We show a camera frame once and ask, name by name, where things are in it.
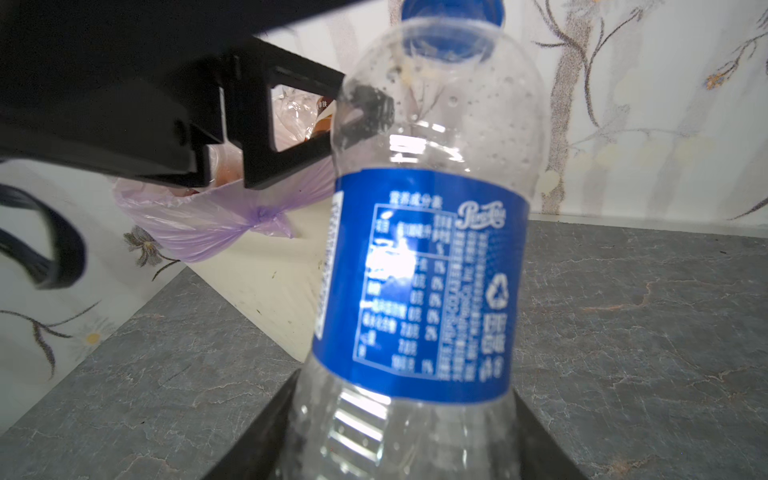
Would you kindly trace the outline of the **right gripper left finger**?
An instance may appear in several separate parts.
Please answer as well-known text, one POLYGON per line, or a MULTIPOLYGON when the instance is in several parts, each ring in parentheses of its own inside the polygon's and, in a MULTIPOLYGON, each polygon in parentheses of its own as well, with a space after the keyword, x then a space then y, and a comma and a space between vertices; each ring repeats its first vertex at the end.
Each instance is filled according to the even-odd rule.
POLYGON ((261 410, 233 447, 202 477, 203 480, 273 479, 289 423, 296 370, 261 410))

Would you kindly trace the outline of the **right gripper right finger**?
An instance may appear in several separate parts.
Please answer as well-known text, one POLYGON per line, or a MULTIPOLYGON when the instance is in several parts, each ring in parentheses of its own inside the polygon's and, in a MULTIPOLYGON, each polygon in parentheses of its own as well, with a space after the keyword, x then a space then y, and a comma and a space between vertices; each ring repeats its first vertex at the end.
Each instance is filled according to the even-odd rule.
POLYGON ((518 422, 518 450, 522 480, 587 480, 513 390, 518 422))

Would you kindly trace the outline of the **blue-label water bottle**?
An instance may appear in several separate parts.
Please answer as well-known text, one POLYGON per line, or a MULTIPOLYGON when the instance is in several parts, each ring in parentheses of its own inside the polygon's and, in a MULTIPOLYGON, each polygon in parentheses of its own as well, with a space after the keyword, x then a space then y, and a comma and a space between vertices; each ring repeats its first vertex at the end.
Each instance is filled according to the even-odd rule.
POLYGON ((499 1, 406 1, 332 117, 326 268, 276 479, 517 479, 536 66, 499 1))

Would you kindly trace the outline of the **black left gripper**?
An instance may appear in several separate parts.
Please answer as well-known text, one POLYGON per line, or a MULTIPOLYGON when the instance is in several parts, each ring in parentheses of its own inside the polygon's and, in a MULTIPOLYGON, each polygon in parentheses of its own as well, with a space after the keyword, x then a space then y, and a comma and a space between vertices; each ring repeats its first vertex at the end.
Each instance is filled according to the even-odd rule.
POLYGON ((319 99, 344 74, 260 39, 336 1, 5 1, 1 158, 174 187, 242 153, 265 190, 331 154, 319 99))

